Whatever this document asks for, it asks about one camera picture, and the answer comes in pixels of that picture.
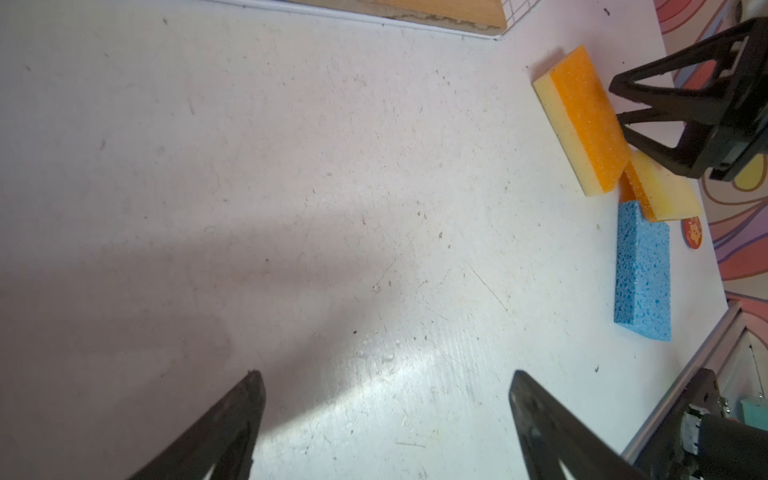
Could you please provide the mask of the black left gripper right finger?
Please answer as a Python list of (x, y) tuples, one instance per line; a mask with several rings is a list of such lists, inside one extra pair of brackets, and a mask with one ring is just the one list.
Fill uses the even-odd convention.
[(645, 479), (523, 370), (509, 403), (531, 479)]

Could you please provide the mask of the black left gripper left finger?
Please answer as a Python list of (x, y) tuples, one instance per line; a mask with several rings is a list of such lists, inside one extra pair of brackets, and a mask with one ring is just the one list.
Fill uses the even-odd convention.
[(265, 410), (263, 377), (249, 371), (134, 479), (247, 479)]

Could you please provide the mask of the small orange round sticker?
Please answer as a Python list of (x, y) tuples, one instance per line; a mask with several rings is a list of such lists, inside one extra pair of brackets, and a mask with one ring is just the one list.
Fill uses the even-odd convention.
[(699, 217), (691, 217), (681, 221), (681, 231), (685, 244), (693, 250), (700, 248), (703, 239), (703, 229)]

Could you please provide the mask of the blue flat sponge near arm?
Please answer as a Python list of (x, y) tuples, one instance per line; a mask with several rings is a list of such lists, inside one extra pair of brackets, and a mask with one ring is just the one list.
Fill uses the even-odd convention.
[(614, 322), (645, 338), (671, 340), (670, 232), (637, 201), (618, 208)]

